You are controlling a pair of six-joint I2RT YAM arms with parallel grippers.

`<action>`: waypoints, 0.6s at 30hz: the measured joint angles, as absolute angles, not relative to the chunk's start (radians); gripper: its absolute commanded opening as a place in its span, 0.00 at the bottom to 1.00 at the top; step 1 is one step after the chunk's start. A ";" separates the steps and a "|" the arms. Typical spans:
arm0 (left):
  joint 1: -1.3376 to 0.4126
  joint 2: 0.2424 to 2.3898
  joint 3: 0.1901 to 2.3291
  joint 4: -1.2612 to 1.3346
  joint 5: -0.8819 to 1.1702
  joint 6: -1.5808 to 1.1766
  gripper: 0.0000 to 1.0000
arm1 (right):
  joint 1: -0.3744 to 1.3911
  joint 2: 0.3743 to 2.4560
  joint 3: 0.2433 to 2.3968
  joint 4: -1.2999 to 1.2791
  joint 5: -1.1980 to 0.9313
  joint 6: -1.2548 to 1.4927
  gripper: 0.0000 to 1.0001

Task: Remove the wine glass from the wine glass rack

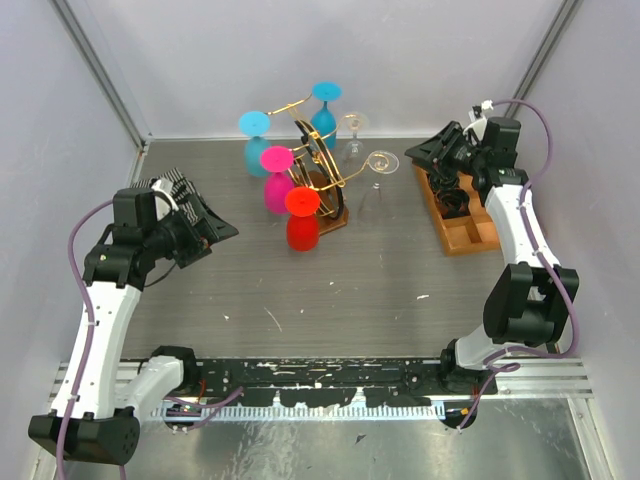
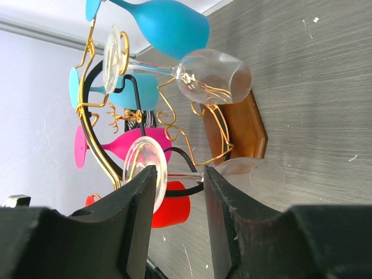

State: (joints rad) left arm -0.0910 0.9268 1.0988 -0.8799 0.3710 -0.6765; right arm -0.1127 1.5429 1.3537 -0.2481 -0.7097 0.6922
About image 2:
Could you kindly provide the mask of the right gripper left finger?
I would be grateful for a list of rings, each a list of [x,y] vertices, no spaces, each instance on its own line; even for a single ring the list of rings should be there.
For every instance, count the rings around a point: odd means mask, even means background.
[[[156,169],[64,216],[49,208],[1,209],[2,278],[144,278]]]

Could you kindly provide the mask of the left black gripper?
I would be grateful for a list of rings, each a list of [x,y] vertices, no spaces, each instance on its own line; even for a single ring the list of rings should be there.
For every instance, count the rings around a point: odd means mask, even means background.
[[[27,195],[11,195],[4,203],[3,207],[29,206],[31,197]]]

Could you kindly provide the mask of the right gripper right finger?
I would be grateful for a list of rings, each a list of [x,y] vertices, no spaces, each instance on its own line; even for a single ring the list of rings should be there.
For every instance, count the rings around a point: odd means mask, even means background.
[[[295,205],[276,211],[206,167],[215,278],[370,278],[371,206]]]

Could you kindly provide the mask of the red wine glass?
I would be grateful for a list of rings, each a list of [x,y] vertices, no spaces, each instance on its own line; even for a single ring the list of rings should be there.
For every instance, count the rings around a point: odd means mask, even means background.
[[[167,190],[185,190],[184,185],[179,181],[167,183]],[[97,194],[87,196],[85,206],[95,202],[95,197],[100,199]],[[160,208],[153,214],[152,228],[169,227],[176,224],[185,223],[191,213],[191,200],[189,196],[183,197],[164,197]]]

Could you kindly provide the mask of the clear wine glass front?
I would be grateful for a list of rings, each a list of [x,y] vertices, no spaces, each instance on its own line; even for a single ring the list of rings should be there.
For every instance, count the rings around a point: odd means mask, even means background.
[[[123,182],[128,183],[147,166],[156,167],[154,212],[163,203],[168,182],[204,182],[203,171],[169,170],[160,144],[151,137],[143,136],[136,139],[128,149],[123,166]],[[233,158],[218,165],[216,170],[235,188],[255,198],[278,194],[285,182],[284,172],[275,160]]]

